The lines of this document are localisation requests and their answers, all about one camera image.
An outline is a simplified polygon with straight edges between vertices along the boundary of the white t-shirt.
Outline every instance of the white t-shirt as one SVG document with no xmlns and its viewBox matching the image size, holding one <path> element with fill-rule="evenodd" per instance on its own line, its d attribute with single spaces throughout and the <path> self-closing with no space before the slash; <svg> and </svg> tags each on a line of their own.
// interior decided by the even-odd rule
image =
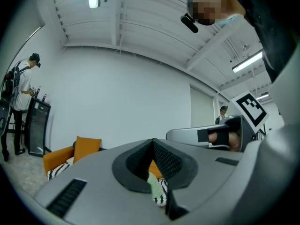
<svg viewBox="0 0 300 225">
<path fill-rule="evenodd" d="M 19 65 L 19 69 L 21 70 L 26 66 L 29 67 L 28 62 L 26 62 L 26 61 L 21 62 Z M 24 72 L 22 72 L 20 75 L 18 96 L 15 100 L 11 101 L 11 103 L 10 103 L 10 105 L 13 109 L 15 109 L 17 111 L 24 110 L 23 104 L 22 104 L 22 96 L 23 96 L 22 91 L 28 91 L 30 81 L 31 81 L 31 69 L 27 69 Z"/>
</svg>

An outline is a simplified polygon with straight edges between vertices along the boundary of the door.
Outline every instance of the door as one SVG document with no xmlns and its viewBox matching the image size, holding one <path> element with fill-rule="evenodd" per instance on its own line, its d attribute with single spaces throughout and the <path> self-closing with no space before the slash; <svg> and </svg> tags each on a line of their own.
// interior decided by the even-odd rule
<svg viewBox="0 0 300 225">
<path fill-rule="evenodd" d="M 191 127 L 203 127 L 215 124 L 212 97 L 194 89 L 191 90 Z"/>
</svg>

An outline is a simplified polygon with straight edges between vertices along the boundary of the backpack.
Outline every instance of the backpack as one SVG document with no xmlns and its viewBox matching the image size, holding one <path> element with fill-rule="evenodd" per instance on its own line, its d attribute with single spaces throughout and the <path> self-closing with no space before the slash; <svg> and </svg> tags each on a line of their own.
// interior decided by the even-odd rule
<svg viewBox="0 0 300 225">
<path fill-rule="evenodd" d="M 10 103 L 15 100 L 18 96 L 19 83 L 21 74 L 30 69 L 26 66 L 23 69 L 19 69 L 21 62 L 18 62 L 16 66 L 13 67 L 4 77 L 4 90 L 2 92 L 1 98 L 5 99 L 6 102 Z"/>
</svg>

